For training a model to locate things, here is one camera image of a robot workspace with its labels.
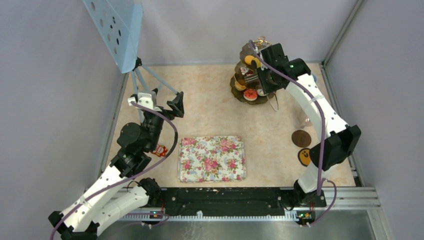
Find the red donut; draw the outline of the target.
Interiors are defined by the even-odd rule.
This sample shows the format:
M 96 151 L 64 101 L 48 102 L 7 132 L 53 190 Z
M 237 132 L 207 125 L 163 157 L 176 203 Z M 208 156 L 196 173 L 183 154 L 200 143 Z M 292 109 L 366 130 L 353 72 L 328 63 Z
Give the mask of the red donut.
M 246 89 L 243 92 L 243 97 L 245 100 L 252 102 L 255 101 L 258 98 L 258 93 L 255 89 Z

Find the orange macaron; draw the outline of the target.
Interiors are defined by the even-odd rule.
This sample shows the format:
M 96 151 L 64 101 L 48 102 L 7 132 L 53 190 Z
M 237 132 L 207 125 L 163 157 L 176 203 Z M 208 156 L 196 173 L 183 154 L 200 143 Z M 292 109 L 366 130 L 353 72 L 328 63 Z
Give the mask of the orange macaron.
M 247 55 L 245 58 L 244 58 L 244 62 L 247 64 L 247 65 L 252 65 L 252 63 L 254 63 L 255 62 L 255 57 L 253 56 L 253 55 Z
M 251 60 L 250 65 L 251 65 L 253 68 L 255 68 L 255 69 L 260 68 L 260 67 L 261 67 L 261 61 L 260 61 L 258 58 L 254 57 L 254 58 Z

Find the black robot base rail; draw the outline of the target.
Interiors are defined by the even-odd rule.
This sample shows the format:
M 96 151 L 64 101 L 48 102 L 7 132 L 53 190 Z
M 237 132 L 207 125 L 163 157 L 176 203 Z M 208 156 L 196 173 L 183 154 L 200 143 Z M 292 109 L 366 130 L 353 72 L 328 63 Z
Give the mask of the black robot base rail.
M 158 206 L 176 217 L 283 216 L 290 210 L 326 207 L 324 194 L 301 193 L 292 187 L 169 187 Z

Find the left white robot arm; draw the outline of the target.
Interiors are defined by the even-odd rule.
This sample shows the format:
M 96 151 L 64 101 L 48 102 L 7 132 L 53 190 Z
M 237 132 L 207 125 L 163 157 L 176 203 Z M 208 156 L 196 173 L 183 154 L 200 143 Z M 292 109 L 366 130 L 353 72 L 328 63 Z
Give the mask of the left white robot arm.
M 112 199 L 127 183 L 163 163 L 177 146 L 179 135 L 172 121 L 184 117 L 184 92 L 177 92 L 173 100 L 167 101 L 168 109 L 157 105 L 157 94 L 155 88 L 128 98 L 128 104 L 142 112 L 142 122 L 125 124 L 117 139 L 120 149 L 104 172 L 69 207 L 48 216 L 53 226 L 51 240 L 55 234 L 63 240 L 95 240 L 129 212 L 145 205 L 154 207 L 160 202 L 159 186 L 151 178 L 138 183 L 124 196 Z M 152 158 L 148 153 L 157 149 L 164 123 L 173 129 L 173 143 L 160 160 L 150 165 Z

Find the orange bun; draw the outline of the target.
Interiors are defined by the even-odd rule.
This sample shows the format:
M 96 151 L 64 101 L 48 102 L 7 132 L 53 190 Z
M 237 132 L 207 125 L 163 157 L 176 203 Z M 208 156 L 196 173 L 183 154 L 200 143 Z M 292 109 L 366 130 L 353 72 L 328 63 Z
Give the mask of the orange bun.
M 240 92 L 244 91 L 247 88 L 246 86 L 240 84 L 238 81 L 234 82 L 234 87 L 237 91 L 240 91 Z

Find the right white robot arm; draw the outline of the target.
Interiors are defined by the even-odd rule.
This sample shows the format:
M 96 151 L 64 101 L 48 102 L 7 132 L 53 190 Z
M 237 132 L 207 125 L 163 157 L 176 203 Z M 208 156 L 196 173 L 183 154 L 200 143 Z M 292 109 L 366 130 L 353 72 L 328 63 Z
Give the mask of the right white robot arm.
M 286 90 L 301 106 L 317 134 L 319 143 L 311 148 L 311 162 L 295 181 L 291 199 L 293 205 L 307 206 L 320 197 L 327 172 L 352 154 L 362 132 L 337 114 L 303 59 L 289 60 L 279 43 L 259 48 L 251 40 L 248 45 L 256 58 L 252 65 L 263 93 Z

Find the white striped donut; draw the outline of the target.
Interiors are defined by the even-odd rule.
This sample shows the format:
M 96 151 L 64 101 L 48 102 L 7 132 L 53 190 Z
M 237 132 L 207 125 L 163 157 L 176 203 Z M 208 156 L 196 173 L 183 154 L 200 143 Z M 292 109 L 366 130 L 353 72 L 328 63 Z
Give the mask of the white striped donut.
M 257 94 L 258 94 L 259 96 L 261 96 L 261 97 L 266 96 L 266 94 L 264 93 L 264 91 L 263 91 L 262 89 L 257 89 L 257 90 L 256 90 L 256 92 L 257 92 Z

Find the metal tongs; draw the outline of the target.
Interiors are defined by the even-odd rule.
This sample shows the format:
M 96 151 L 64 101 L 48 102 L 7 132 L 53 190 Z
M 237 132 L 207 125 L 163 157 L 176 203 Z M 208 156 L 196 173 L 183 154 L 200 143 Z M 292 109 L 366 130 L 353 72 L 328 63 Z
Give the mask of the metal tongs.
M 279 110 L 280 110 L 280 105 L 279 105 L 279 100 L 278 100 L 278 96 L 276 95 L 276 94 L 274 94 L 273 96 L 274 96 L 274 98 L 275 98 L 275 105 L 271 102 L 271 97 L 269 97 L 269 93 L 266 93 L 266 96 L 264 96 L 264 97 L 266 97 L 266 99 L 267 99 L 267 102 L 270 104 L 270 106 L 271 106 L 271 108 L 275 111 L 275 112 L 278 112 Z

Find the chocolate cake slice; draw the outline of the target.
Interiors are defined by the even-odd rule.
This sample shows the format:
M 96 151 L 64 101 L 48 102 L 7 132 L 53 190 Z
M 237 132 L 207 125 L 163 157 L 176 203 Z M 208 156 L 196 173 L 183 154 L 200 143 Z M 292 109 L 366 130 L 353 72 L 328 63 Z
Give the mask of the chocolate cake slice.
M 240 73 L 241 73 L 241 75 L 242 76 L 246 76 L 248 73 L 249 73 L 249 68 L 247 68 L 247 67 L 240 67 Z

